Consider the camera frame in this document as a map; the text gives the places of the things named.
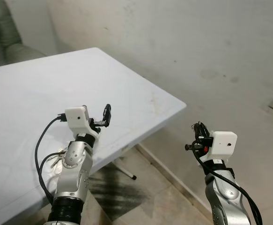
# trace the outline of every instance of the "sofa armrest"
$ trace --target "sofa armrest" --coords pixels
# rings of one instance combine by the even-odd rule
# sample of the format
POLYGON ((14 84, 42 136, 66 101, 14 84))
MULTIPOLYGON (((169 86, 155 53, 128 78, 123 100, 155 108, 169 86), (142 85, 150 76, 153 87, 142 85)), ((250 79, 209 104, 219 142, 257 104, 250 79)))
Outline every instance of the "sofa armrest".
POLYGON ((5 51, 8 64, 45 57, 41 52, 22 44, 14 44, 5 51))

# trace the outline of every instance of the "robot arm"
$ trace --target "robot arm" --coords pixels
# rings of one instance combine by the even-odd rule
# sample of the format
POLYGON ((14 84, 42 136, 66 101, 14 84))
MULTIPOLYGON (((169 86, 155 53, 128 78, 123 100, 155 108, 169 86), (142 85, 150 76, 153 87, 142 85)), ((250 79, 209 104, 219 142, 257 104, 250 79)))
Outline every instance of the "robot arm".
POLYGON ((67 109, 61 117, 68 122, 75 140, 69 143, 62 158, 62 172, 45 225, 79 225, 93 164, 93 147, 101 131, 98 127, 109 126, 111 106, 106 106, 103 120, 99 122, 89 118, 85 105, 67 109))
MULTIPOLYGON (((204 169, 205 193, 212 208, 214 225, 250 225, 250 218, 242 201, 242 192, 245 191, 236 183, 232 168, 225 165, 233 154, 237 135, 220 131, 209 133, 201 122, 194 124, 193 129, 196 140, 192 145, 187 144, 185 149, 193 151, 199 165, 204 169)), ((262 224, 257 206, 251 198, 249 202, 252 210, 254 209, 256 223, 262 224)))

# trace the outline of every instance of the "green sofa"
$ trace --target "green sofa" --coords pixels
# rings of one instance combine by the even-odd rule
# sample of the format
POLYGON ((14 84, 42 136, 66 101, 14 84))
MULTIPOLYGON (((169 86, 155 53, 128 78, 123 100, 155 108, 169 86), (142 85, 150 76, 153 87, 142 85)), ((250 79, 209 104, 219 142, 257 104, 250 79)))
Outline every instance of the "green sofa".
POLYGON ((8 6, 4 0, 0 0, 0 66, 44 56, 22 44, 8 6))

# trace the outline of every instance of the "table top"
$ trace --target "table top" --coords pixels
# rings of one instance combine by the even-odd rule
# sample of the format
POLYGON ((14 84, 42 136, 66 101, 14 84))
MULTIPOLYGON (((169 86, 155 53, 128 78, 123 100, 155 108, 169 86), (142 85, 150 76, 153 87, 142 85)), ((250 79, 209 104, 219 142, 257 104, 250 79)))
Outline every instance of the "table top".
MULTIPOLYGON (((166 125, 185 103, 155 86, 98 48, 0 67, 0 224, 44 203, 34 164, 34 148, 46 125, 66 108, 87 105, 101 120, 111 105, 91 173, 166 125)), ((55 122, 44 136, 38 159, 73 140, 67 123, 55 122)), ((44 180, 56 187, 56 170, 44 180)))

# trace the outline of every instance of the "black cable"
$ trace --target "black cable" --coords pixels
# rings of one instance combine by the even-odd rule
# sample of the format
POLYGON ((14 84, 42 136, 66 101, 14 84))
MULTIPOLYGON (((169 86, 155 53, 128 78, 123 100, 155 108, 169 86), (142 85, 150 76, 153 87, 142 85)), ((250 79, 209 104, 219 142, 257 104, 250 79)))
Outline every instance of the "black cable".
POLYGON ((35 147, 35 151, 34 151, 34 160, 35 160, 35 166, 37 168, 37 174, 39 175, 39 165, 38 165, 38 159, 37 159, 37 151, 38 151, 38 147, 39 144, 41 143, 41 140, 43 138, 43 136, 45 135, 46 131, 48 130, 48 128, 52 125, 52 123, 54 123, 55 121, 60 120, 60 116, 56 117, 55 119, 53 119, 44 129, 44 131, 42 132, 41 136, 39 137, 39 140, 37 142, 37 145, 35 147))
POLYGON ((243 189, 241 188, 240 186, 238 186, 237 184, 231 182, 230 180, 228 180, 227 178, 219 175, 218 173, 214 172, 213 170, 211 170, 207 165, 205 165, 202 160, 199 158, 199 156, 197 155, 196 153, 196 150, 195 150, 195 147, 194 145, 195 144, 198 144, 197 141, 194 141, 192 143, 192 152, 196 158, 196 160, 201 164, 201 166, 206 169, 208 172, 210 172, 213 176, 215 177, 218 177, 220 179, 222 179, 223 181, 227 182, 229 185, 235 187, 240 193, 242 193, 248 200, 249 204, 250 204, 250 208, 252 210, 252 213, 253 213, 253 216, 254 216, 254 219, 255 219, 255 222, 257 225, 262 225, 262 217, 261 217, 261 214, 259 212, 259 209, 257 207, 257 205, 255 204, 255 202, 253 201, 253 199, 251 199, 251 197, 249 196, 249 194, 243 189))
POLYGON ((50 155, 46 156, 42 163, 41 163, 41 166, 39 167, 39 175, 38 175, 38 180, 39 180, 39 183, 42 187, 42 189, 44 190, 46 196, 47 196, 47 199, 48 201, 50 202, 50 204, 52 205, 53 204, 53 195, 48 191, 45 183, 44 183, 44 180, 43 180, 43 177, 42 177, 42 171, 43 171, 43 166, 44 166, 44 163, 46 162, 46 160, 52 156, 55 156, 55 155, 63 155, 64 152, 55 152, 55 153, 51 153, 50 155))

